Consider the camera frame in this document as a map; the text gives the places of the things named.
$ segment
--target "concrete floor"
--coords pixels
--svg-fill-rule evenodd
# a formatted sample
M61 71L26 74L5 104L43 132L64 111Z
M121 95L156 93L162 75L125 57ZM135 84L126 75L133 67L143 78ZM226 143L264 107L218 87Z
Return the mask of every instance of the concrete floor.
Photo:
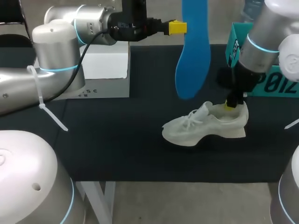
M270 224L266 183L118 182L114 224Z

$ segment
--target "shoe sole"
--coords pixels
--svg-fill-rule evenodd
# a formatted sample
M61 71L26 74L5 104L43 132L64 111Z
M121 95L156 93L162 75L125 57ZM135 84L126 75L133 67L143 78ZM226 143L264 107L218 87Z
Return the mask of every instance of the shoe sole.
M238 139L238 138L244 138L246 137L246 133L245 133L245 129L241 128L241 129L236 129L236 130L231 130L231 131L225 131L225 132L220 132L218 134L215 134L218 136L221 136L223 138L226 139ZM205 136L199 138L199 139L195 139L195 140L190 140L190 141L173 141L173 140L169 140L167 139L163 132L162 132L162 136L165 140L167 140L168 142L178 145L178 146L185 146L185 147L193 147L196 146L200 140L202 140Z

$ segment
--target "yellow connector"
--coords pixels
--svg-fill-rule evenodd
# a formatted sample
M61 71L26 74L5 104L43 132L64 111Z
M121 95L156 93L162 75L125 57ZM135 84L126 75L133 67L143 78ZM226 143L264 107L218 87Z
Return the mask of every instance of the yellow connector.
M232 111L234 108L227 105L228 101L225 101L224 109L227 111Z
M187 23L174 20L169 23L169 35L187 33Z

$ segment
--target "black cable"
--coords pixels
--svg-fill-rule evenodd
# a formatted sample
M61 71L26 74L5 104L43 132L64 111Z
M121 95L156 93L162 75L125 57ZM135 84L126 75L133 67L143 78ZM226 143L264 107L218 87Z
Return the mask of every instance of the black cable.
M50 97L49 99L45 100L45 103L46 103L46 102L49 102L49 101L52 101L52 100L54 100L54 99L56 99L57 97L59 97L61 94L63 94L63 93L70 87L70 85L72 84L72 82L73 82L74 79L76 78L77 73L79 72L79 70L80 70L80 68L81 68L81 64L82 64L82 62L83 62L84 56L85 56L85 54L86 54L86 52L87 52L89 46L94 42L94 40L95 40L98 36L100 36L101 34L106 34L106 33L107 33L107 30L105 29L105 30L102 30L102 31L100 31L100 32L98 32L98 33L96 33L96 34L94 35L94 37L92 38L92 40L86 45L86 47L85 47L85 49L84 49L84 51L83 51L83 53L82 53L82 56L80 57L79 62L78 62L78 64L77 64L77 68L74 69L74 71L73 71L73 73L72 73L72 75L71 75L71 78L70 78L69 82L68 82L68 83L64 86L64 88L61 89L57 94L55 94L53 97Z

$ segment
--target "shoelace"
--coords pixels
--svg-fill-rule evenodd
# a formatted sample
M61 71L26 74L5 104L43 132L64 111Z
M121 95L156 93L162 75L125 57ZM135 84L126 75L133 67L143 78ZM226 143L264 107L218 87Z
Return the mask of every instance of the shoelace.
M191 111L187 116L184 116L183 120L179 123L180 126L183 126L184 124L187 124L186 130L189 130L189 128L192 126L192 124L202 124L203 122L200 120L194 119L194 114L198 110Z

